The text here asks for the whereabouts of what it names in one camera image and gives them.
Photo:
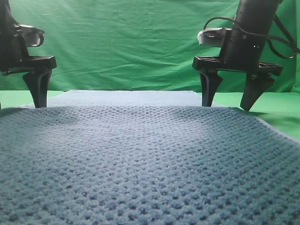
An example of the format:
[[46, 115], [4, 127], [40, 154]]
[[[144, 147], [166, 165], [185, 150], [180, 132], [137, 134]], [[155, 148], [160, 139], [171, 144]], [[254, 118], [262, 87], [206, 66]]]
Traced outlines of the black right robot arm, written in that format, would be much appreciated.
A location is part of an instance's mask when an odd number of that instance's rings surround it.
[[249, 111], [258, 98], [274, 83], [282, 67], [261, 62], [279, 2], [277, 0], [241, 0], [232, 28], [204, 28], [197, 35], [199, 44], [219, 47], [217, 57], [196, 56], [192, 67], [199, 72], [202, 105], [210, 107], [222, 82], [219, 71], [243, 72], [245, 88], [240, 107]]

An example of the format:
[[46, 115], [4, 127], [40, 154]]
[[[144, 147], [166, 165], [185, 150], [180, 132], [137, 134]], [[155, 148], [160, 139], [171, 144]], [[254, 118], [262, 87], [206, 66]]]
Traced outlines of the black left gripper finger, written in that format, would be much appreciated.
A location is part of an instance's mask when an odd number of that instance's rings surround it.
[[51, 69], [34, 69], [22, 77], [31, 93], [35, 108], [47, 107], [47, 92], [51, 75]]

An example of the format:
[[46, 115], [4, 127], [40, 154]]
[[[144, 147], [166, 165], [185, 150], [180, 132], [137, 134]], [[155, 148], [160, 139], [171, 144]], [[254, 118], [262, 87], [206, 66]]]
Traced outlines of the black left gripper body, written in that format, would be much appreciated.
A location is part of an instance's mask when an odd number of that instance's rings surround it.
[[0, 71], [3, 75], [29, 72], [34, 69], [55, 69], [54, 56], [29, 54], [19, 25], [0, 31]]

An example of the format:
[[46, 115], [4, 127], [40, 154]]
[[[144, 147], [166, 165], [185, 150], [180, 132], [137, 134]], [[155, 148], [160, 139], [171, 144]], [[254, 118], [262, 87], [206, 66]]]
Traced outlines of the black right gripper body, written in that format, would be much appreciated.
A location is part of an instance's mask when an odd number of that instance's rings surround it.
[[215, 69], [253, 75], [280, 76], [282, 66], [260, 61], [263, 46], [258, 38], [243, 35], [236, 29], [226, 28], [219, 55], [216, 57], [195, 56], [192, 67], [198, 71]]

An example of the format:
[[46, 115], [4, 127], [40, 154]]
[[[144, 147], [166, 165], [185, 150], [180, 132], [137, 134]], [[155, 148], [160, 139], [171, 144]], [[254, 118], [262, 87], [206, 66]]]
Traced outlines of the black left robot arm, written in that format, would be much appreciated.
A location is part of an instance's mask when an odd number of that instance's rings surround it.
[[0, 2], [0, 72], [3, 76], [25, 73], [34, 106], [47, 107], [47, 92], [53, 70], [54, 56], [32, 56], [29, 47], [40, 47], [45, 31], [16, 21], [8, 0]]

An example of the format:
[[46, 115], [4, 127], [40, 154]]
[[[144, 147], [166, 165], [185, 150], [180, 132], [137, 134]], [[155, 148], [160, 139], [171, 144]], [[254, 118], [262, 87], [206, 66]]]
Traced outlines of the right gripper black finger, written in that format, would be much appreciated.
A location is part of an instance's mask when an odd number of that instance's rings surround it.
[[275, 79], [269, 75], [247, 74], [240, 107], [244, 111], [249, 111], [258, 98], [273, 85], [274, 81]]
[[211, 107], [215, 93], [223, 81], [215, 69], [199, 70], [199, 77], [202, 87], [202, 106]]

